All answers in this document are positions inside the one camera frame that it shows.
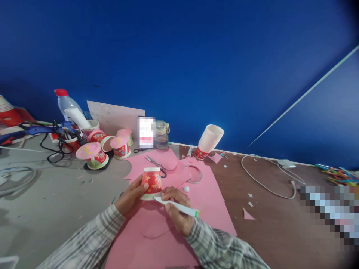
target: white cable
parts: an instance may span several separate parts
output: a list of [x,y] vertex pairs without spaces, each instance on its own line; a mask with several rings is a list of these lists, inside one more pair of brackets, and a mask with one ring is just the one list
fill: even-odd
[[0,146],[0,148],[4,148],[4,149],[17,149],[17,150],[25,150],[25,151],[34,151],[34,152],[41,152],[41,153],[50,153],[50,152],[52,152],[52,151],[37,151],[37,150],[34,150],[34,149],[10,148],[10,147],[3,147],[3,146]]
[[[16,169],[16,168],[25,168],[25,170],[20,170],[20,171],[11,171],[11,169]],[[5,169],[1,169],[0,170],[0,174],[5,174],[5,173],[19,173],[19,172],[24,172],[24,171],[31,171],[27,176],[28,178],[22,182],[19,186],[11,188],[11,189],[6,189],[4,191],[0,191],[0,197],[3,195],[7,195],[10,194],[12,192],[18,191],[20,189],[23,189],[25,186],[27,186],[28,184],[30,184],[36,177],[37,175],[37,170],[32,169],[30,167],[11,167],[11,168],[5,168]]]
[[[255,155],[255,154],[250,154],[250,155],[244,156],[244,157],[242,158],[242,161],[240,162],[240,164],[242,165],[243,169],[247,172],[247,174],[248,174],[251,178],[253,178],[257,183],[259,183],[262,187],[264,187],[266,190],[270,191],[271,193],[273,193],[273,194],[275,194],[275,195],[277,195],[277,196],[279,196],[279,197],[286,198],[286,199],[293,199],[293,198],[295,197],[295,195],[296,195],[296,193],[297,193],[297,190],[296,190],[296,188],[295,188],[295,183],[294,183],[294,181],[291,180],[291,183],[292,183],[292,186],[293,186],[293,191],[294,191],[292,197],[282,196],[282,195],[280,195],[280,194],[277,194],[277,193],[271,191],[271,190],[268,189],[266,186],[264,186],[262,183],[260,183],[258,180],[256,180],[256,179],[247,171],[247,169],[244,167],[244,165],[243,165],[243,160],[244,160],[246,157],[248,157],[248,156],[255,156],[255,157],[257,157],[257,158],[265,159],[265,160],[267,160],[267,161],[270,161],[271,163],[277,165],[277,166],[279,167],[279,169],[281,169],[285,174],[289,175],[290,177],[294,178],[296,181],[298,181],[298,182],[300,182],[300,183],[302,183],[302,184],[304,184],[304,185],[306,184],[306,183],[304,182],[304,180],[301,179],[300,176],[294,174],[293,172],[289,171],[288,169],[285,169],[285,168],[281,167],[278,163],[272,162],[271,160],[269,160],[269,159],[267,159],[267,158],[264,158],[264,157],[261,157],[261,156]],[[295,175],[297,178],[291,176],[291,175],[288,174],[286,171],[292,173],[292,174]]]

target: human hand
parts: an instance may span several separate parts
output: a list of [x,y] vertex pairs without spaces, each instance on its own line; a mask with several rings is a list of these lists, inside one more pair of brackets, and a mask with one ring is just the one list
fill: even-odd
[[141,185],[142,175],[132,182],[121,197],[115,202],[117,210],[126,218],[130,215],[130,209],[135,202],[139,202],[139,198],[147,191],[148,183]]
[[[167,201],[173,198],[175,202],[192,208],[189,197],[175,187],[166,187],[163,191],[162,200]],[[180,212],[173,204],[166,204],[166,211],[175,224],[176,230],[185,237],[189,236],[194,224],[194,218]]]

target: red bottle cap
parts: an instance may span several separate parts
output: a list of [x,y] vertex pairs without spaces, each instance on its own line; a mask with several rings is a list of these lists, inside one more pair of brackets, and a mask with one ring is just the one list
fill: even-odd
[[65,89],[56,89],[54,92],[57,96],[68,96],[68,93]]

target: plaid sleeve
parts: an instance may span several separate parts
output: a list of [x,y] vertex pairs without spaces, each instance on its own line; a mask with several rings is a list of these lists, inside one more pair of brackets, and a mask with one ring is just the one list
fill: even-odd
[[37,269],[94,268],[111,246],[125,221],[125,217],[118,212],[115,205],[111,205],[75,232]]
[[248,243],[212,228],[201,219],[194,219],[186,240],[205,268],[269,269]]

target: power adapter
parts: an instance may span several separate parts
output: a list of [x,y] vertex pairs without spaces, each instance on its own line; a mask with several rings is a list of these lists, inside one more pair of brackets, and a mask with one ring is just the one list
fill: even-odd
[[284,169],[291,169],[295,167],[295,164],[288,159],[278,160],[278,164]]

